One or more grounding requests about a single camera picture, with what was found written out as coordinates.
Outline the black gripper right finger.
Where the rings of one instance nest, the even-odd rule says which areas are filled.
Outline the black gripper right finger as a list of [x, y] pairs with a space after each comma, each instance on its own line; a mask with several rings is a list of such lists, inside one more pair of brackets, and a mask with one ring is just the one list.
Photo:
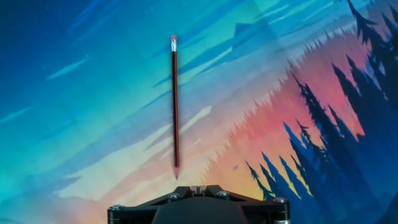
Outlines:
[[291, 223], [290, 202], [285, 198], [261, 201], [219, 185], [201, 185], [198, 195], [205, 198], [200, 208], [215, 223]]

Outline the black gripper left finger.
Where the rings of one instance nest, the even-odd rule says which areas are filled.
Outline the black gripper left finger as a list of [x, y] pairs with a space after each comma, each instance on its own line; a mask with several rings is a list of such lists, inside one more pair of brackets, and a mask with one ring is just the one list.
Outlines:
[[148, 224], [152, 223], [156, 212], [163, 205], [192, 198], [198, 192], [197, 186], [177, 187], [173, 192], [157, 197], [135, 207], [113, 205], [108, 208], [108, 224]]

